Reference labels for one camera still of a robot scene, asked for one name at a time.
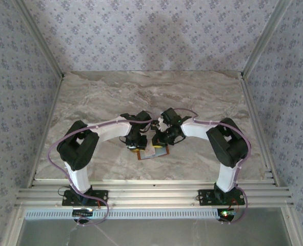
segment patterned wallpaper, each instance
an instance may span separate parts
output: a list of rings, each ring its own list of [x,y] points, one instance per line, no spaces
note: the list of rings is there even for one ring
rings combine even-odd
[[[285,13],[249,83],[303,224],[303,0],[293,1]]]
[[[277,0],[25,0],[63,71],[241,71]]]
[[[27,177],[59,78],[10,0],[0,1],[0,242]]]

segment small object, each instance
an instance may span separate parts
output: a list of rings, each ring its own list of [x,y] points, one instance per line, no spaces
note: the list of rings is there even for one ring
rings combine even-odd
[[[164,119],[161,117],[158,118],[158,125],[159,125],[159,130],[161,132],[166,131],[166,129],[168,128],[168,126],[164,123]]]
[[[150,130],[156,131],[156,130],[158,130],[158,128],[159,128],[159,122],[158,122],[158,120],[155,119],[151,122]]]
[[[219,215],[218,221],[230,223],[236,212],[233,209],[217,209],[217,214]]]
[[[144,155],[145,157],[149,157],[149,156],[152,156],[152,155],[155,155],[156,154],[156,150],[155,148],[152,146],[152,143],[148,143],[145,151],[144,151]]]
[[[145,160],[145,159],[150,159],[150,158],[155,158],[163,155],[169,155],[170,151],[168,149],[168,146],[166,147],[161,147],[161,148],[154,148],[155,154],[153,155],[147,155],[145,154],[145,151],[137,151],[137,159],[138,160]]]

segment gray marble surface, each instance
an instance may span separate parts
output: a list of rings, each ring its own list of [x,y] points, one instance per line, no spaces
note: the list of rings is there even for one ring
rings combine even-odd
[[[73,72],[66,74],[53,113],[36,179],[60,179],[46,153],[76,120],[85,123],[113,119],[122,113],[189,108],[201,120],[234,119],[252,144],[252,155],[239,179],[262,179],[264,164],[253,132],[236,72]],[[179,112],[181,116],[189,112]],[[51,158],[64,166],[56,150]],[[118,138],[103,142],[88,165],[90,180],[102,179],[202,179],[216,180],[219,163],[209,142],[187,138],[170,146],[170,155],[137,160]]]

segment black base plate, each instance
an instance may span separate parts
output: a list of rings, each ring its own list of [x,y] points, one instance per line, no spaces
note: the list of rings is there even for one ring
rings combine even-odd
[[[245,205],[244,195],[240,190],[235,190],[225,202],[220,202],[215,198],[214,190],[198,190],[196,199],[200,206],[230,206],[231,204],[234,206],[236,203],[232,203],[232,199],[235,199],[238,205]]]
[[[94,196],[101,198],[105,201],[108,201],[108,191],[100,191],[100,190],[93,190],[89,196]],[[75,195],[74,191],[72,190],[66,190],[64,192],[64,197],[63,197],[63,206],[82,206],[81,201],[78,199],[78,197]],[[98,202],[96,200],[89,199],[87,203],[84,205],[87,207],[97,207]],[[102,202],[100,202],[100,206],[104,207],[106,206]]]

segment purple cable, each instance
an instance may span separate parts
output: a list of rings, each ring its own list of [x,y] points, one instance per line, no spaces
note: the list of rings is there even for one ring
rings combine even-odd
[[[94,197],[94,196],[89,196],[89,195],[85,195],[83,194],[82,192],[80,192],[77,187],[73,184],[73,180],[70,178],[69,174],[66,172],[65,169],[61,168],[60,166],[58,166],[57,164],[55,164],[52,160],[51,160],[51,157],[50,157],[50,154],[51,154],[51,151],[57,147],[57,145],[59,143],[61,143],[62,141],[64,141],[65,139],[71,137],[72,135],[75,135],[76,133],[79,133],[79,132],[83,132],[83,131],[86,131],[86,130],[90,130],[90,129],[95,129],[95,128],[100,128],[100,127],[104,127],[104,126],[108,126],[108,125],[111,125],[111,124],[117,124],[117,123],[124,123],[124,122],[130,122],[130,123],[150,123],[152,122],[153,119],[151,120],[145,120],[145,121],[137,121],[137,120],[127,120],[127,119],[121,119],[121,120],[114,120],[114,121],[109,121],[109,122],[105,122],[105,123],[101,123],[99,125],[96,125],[96,126],[91,126],[91,127],[85,127],[85,128],[82,128],[82,129],[78,129],[76,131],[73,131],[69,134],[67,134],[66,136],[64,136],[63,138],[59,139],[57,142],[55,142],[48,150],[48,155],[47,155],[47,158],[48,158],[48,161],[54,165],[58,170],[62,171],[64,173],[64,175],[67,177],[67,179],[69,180],[69,183],[71,185],[71,187],[73,188],[73,190],[81,195],[82,197],[86,197],[86,198],[89,198],[89,199],[93,199],[93,200],[97,200],[97,201],[100,201],[102,202],[104,205],[106,205],[107,207],[107,212],[105,214],[105,216],[97,221],[97,222],[94,222],[94,223],[89,223],[89,224],[81,224],[79,223],[79,220],[77,221],[77,224],[79,226],[93,226],[93,225],[97,225],[97,224],[100,224],[102,222],[104,222],[106,220],[106,218],[108,217],[109,215],[109,205],[107,204],[107,202],[103,199],[100,199],[98,197]]]
[[[245,203],[246,203],[246,207],[245,207],[245,210],[244,210],[243,214],[240,216],[240,218],[237,219],[237,220],[235,220],[235,221],[233,221],[233,222],[229,222],[229,224],[233,224],[233,223],[237,223],[237,222],[241,221],[241,220],[244,218],[244,216],[246,215],[246,211],[247,211],[247,208],[248,208],[248,199],[247,199],[247,195],[246,195],[245,191],[244,191],[242,188],[240,188],[240,187],[237,186],[237,179],[238,179],[239,171],[240,171],[240,169],[241,169],[241,165],[242,165],[242,164],[250,157],[250,155],[251,155],[251,144],[250,144],[250,142],[248,141],[248,139],[245,137],[245,135],[244,135],[240,130],[234,128],[234,127],[231,126],[231,125],[228,125],[228,124],[225,124],[225,123],[222,123],[222,122],[217,122],[217,121],[200,121],[200,120],[196,120],[195,118],[198,117],[199,115],[198,115],[196,112],[194,112],[194,111],[192,111],[192,110],[190,110],[190,109],[177,108],[177,109],[174,109],[174,110],[185,110],[185,111],[189,111],[189,112],[195,114],[195,116],[193,117],[193,121],[194,121],[195,123],[197,123],[197,124],[202,124],[202,125],[220,125],[220,126],[223,126],[223,127],[227,127],[227,128],[229,128],[229,129],[235,131],[236,133],[238,133],[238,134],[243,138],[243,140],[246,142],[247,148],[248,148],[248,153],[247,153],[246,157],[245,157],[244,159],[242,159],[242,160],[237,164],[238,170],[236,171],[235,176],[233,177],[233,182],[234,182],[235,188],[236,188],[237,190],[240,190],[240,191],[242,192],[242,194],[243,194],[243,196],[244,196],[244,198],[245,198],[245,200],[246,200],[246,202],[245,202]]]

